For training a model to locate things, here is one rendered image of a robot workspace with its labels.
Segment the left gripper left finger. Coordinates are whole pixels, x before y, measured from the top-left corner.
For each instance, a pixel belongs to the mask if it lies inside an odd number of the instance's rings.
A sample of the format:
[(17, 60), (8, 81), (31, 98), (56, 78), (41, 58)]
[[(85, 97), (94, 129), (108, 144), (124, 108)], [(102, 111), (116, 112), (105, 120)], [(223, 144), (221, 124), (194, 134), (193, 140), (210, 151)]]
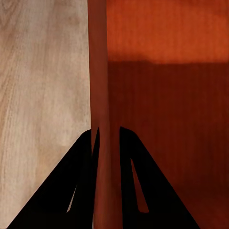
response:
[(99, 147), (82, 133), (7, 229), (93, 229)]

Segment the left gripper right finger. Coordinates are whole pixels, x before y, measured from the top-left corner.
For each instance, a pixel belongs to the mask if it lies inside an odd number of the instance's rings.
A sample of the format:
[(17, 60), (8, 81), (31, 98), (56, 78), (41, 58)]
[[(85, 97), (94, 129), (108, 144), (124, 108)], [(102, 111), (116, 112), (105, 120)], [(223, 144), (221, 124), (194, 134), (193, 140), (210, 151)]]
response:
[[(123, 229), (200, 229), (137, 134), (120, 127)], [(149, 213), (138, 210), (133, 161)]]

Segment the storage box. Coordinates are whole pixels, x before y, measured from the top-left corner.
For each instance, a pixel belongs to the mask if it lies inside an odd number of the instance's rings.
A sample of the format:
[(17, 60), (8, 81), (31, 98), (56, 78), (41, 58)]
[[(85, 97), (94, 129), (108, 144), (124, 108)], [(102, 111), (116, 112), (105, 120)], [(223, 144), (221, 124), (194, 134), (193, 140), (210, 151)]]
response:
[[(229, 229), (229, 0), (87, 0), (93, 229), (123, 229), (120, 127), (200, 229)], [(131, 159), (138, 210), (149, 213)]]

